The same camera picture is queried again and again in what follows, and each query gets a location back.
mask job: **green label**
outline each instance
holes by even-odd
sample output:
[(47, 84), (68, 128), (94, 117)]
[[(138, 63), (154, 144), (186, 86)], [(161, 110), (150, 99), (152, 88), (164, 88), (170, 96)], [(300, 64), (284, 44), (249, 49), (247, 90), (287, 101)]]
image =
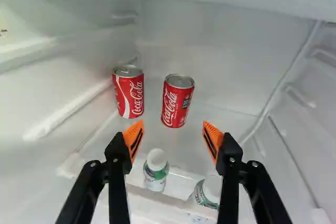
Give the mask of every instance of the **green label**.
[(212, 209), (218, 209), (218, 203), (213, 203), (206, 198), (203, 192), (204, 179), (199, 181), (195, 187), (194, 195), (198, 205), (205, 206)]
[(162, 170), (151, 170), (148, 165), (147, 161), (143, 164), (143, 170), (145, 173), (151, 177), (153, 180), (160, 180), (166, 177), (169, 173), (169, 165), (168, 162), (166, 166)]

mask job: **small plastic bottle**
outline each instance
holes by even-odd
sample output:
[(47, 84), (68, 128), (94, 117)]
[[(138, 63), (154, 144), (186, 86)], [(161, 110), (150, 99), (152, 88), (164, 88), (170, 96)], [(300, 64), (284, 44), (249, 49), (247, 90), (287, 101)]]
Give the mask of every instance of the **small plastic bottle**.
[[(218, 210), (222, 189), (222, 178), (219, 176), (208, 176), (200, 180), (195, 186), (194, 192), (188, 199), (188, 204), (201, 205)], [(207, 218), (195, 214), (190, 215), (190, 223), (203, 224)]]
[(165, 152), (161, 149), (152, 149), (143, 164), (145, 187), (151, 191), (163, 192), (168, 173), (169, 164)]

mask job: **coca-cola can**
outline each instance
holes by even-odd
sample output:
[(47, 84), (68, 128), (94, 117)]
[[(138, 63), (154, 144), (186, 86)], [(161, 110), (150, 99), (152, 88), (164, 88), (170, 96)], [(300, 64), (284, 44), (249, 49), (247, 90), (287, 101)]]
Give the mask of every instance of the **coca-cola can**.
[(144, 109), (143, 71), (134, 65), (116, 67), (112, 80), (118, 112), (123, 118), (137, 118)]
[(185, 124), (195, 87), (194, 80), (181, 74), (168, 75), (163, 83), (161, 121), (170, 128)]

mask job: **can lid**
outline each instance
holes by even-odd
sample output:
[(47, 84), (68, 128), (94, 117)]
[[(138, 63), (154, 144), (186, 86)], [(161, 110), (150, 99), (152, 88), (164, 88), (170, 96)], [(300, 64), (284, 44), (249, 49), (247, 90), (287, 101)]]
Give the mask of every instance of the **can lid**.
[(162, 170), (167, 164), (166, 154), (161, 149), (152, 149), (147, 156), (147, 165), (150, 170)]
[(172, 73), (168, 75), (165, 79), (166, 83), (172, 87), (179, 89), (188, 89), (195, 85), (193, 78), (189, 76), (183, 76), (178, 73)]
[(219, 204), (222, 189), (222, 178), (220, 176), (211, 175), (205, 178), (203, 182), (204, 196), (212, 203)]
[(143, 73), (140, 68), (137, 68), (135, 65), (123, 65), (116, 67), (113, 70), (113, 73), (121, 77), (136, 77)]

